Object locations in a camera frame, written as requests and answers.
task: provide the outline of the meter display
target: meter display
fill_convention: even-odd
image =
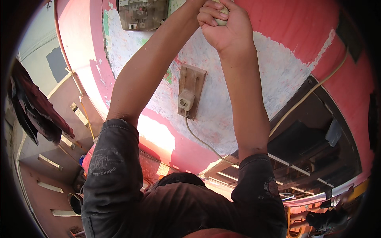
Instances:
[[[168,0],[119,0],[117,6],[123,30],[154,30],[168,14]]]

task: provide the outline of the bucket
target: bucket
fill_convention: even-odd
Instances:
[[[75,193],[75,194],[69,193],[67,195],[67,198],[69,200],[70,206],[73,209],[73,211],[76,214],[80,215],[82,204],[83,204],[83,194],[82,193]]]

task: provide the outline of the wooden board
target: wooden board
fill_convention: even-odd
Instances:
[[[199,105],[202,87],[204,86],[205,76],[207,72],[203,69],[196,68],[187,64],[182,64],[180,69],[179,95],[183,90],[192,93],[194,98],[193,107],[188,113],[188,118],[194,120],[196,118],[197,107]],[[177,114],[185,115],[185,110],[178,107]]]

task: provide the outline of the white cable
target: white cable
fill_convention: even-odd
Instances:
[[[345,57],[344,59],[342,60],[342,62],[339,64],[338,67],[335,68],[335,70],[332,71],[332,73],[330,75],[328,75],[325,79],[323,79],[322,81],[320,81],[318,84],[316,84],[313,88],[311,88],[311,90],[308,91],[308,93],[306,93],[306,95],[304,97],[302,97],[301,100],[299,100],[299,102],[297,102],[292,108],[290,108],[288,110],[288,112],[286,112],[286,114],[278,121],[278,123],[275,125],[275,127],[270,131],[270,135],[269,137],[275,132],[275,130],[278,128],[278,126],[283,122],[283,120],[296,108],[298,107],[315,89],[317,89],[320,85],[322,85],[325,81],[327,81],[330,77],[332,77],[339,69],[340,67],[344,64],[345,60],[347,59],[347,55],[349,53],[349,49],[347,48],[347,52],[345,53]]]
[[[191,131],[191,129],[189,128],[189,125],[188,125],[188,111],[185,111],[185,124],[187,125],[187,128],[188,128],[188,131],[191,133],[192,136],[194,136],[198,141],[200,141],[201,143],[203,143],[204,145],[206,145],[211,151],[213,151],[220,159],[228,162],[229,164],[232,164],[232,165],[235,165],[235,163],[232,163],[230,162],[229,160],[227,159],[224,159],[222,156],[219,155],[219,153],[217,153],[210,145],[208,145],[207,143],[203,142],[200,138],[198,138],[195,134],[193,134],[193,132]]]

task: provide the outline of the man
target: man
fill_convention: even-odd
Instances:
[[[336,207],[332,210],[327,210],[325,213],[313,212],[319,210],[319,207],[312,207],[312,209],[309,209],[309,211],[292,214],[290,216],[290,220],[305,220],[291,224],[290,228],[300,228],[306,225],[310,225],[317,231],[324,231],[332,227],[344,224],[349,219],[349,216],[348,212],[343,208],[343,205],[348,201],[348,198],[353,193],[353,191],[354,188],[351,186],[348,191],[345,191],[341,195],[337,196],[340,198],[340,201]]]
[[[221,3],[229,16],[219,12]],[[245,10],[230,0],[221,3],[187,0],[120,72],[84,185],[81,215],[88,238],[286,237],[283,204],[267,156],[270,126],[253,29]],[[217,26],[215,18],[227,25]],[[234,202],[190,173],[171,174],[153,191],[139,191],[139,115],[199,26],[220,56],[232,103],[240,163]]]

